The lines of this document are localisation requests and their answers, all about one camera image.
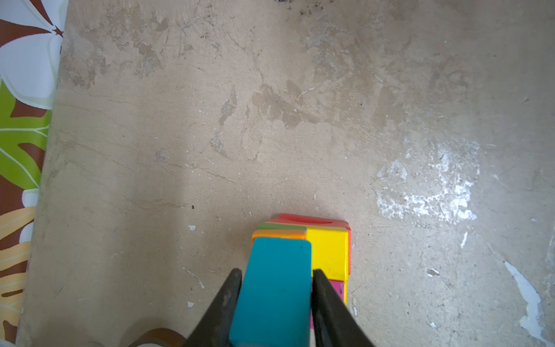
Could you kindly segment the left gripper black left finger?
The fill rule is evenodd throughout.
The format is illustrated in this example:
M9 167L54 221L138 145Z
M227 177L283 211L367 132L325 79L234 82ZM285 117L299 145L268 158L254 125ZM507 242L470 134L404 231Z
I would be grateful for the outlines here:
M242 285L242 272L234 268L184 346L232 346L229 335Z

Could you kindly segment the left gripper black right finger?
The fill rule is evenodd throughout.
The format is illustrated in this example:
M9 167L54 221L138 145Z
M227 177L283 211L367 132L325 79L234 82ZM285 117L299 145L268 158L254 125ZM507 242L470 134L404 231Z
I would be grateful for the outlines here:
M316 346L374 347L320 269L313 271L311 308Z

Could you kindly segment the teal wood block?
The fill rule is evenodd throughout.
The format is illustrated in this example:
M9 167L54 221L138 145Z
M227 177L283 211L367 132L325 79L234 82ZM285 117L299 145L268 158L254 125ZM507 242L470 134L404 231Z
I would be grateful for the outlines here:
M254 240L229 339L233 346L308 346L312 246Z

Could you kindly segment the red wood block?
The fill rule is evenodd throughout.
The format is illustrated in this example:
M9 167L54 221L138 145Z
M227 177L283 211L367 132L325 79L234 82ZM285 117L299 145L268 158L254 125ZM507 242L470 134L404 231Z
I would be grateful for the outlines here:
M276 218L273 218L271 223L277 224L296 224L302 226L315 226L315 227L324 227L324 228L344 228L349 233L349 275L351 274L351 236L352 231L351 227L349 226L348 222L335 220L335 219L325 219L325 218L316 218L316 217L308 217L303 215L292 215L292 214L281 214Z

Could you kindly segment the magenta wood block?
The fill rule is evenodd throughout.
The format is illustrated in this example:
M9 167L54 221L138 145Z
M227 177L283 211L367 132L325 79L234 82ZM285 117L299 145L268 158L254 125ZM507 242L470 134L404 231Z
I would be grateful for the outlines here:
M347 302L347 294L345 293L345 282L342 280L329 280L331 286L334 288L335 293L338 295L338 297L340 298L342 303L346 303ZM314 318L312 315L312 310L311 310L311 315L310 315L310 328L313 330L315 325L314 325Z

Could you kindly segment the yellow arch block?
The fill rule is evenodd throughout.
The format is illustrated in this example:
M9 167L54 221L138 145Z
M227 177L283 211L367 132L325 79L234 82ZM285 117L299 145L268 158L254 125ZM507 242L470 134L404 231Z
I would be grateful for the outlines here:
M345 305L348 303L348 280L343 282L343 302Z

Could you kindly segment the orange wood block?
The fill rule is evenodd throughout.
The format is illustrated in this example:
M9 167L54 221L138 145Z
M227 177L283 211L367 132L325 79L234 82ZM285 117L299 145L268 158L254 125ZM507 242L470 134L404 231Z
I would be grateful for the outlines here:
M252 234L252 241L257 238L279 238L279 239L300 239L307 240L307 230L297 229L260 229Z

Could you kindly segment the green wood block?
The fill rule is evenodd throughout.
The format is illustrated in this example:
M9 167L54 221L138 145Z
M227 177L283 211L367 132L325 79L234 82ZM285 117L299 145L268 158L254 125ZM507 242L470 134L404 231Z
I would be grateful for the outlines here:
M307 227L302 225L296 224L277 224L277 223L270 223L266 222L263 224L258 225L257 230L282 230L282 231L299 231L306 233Z

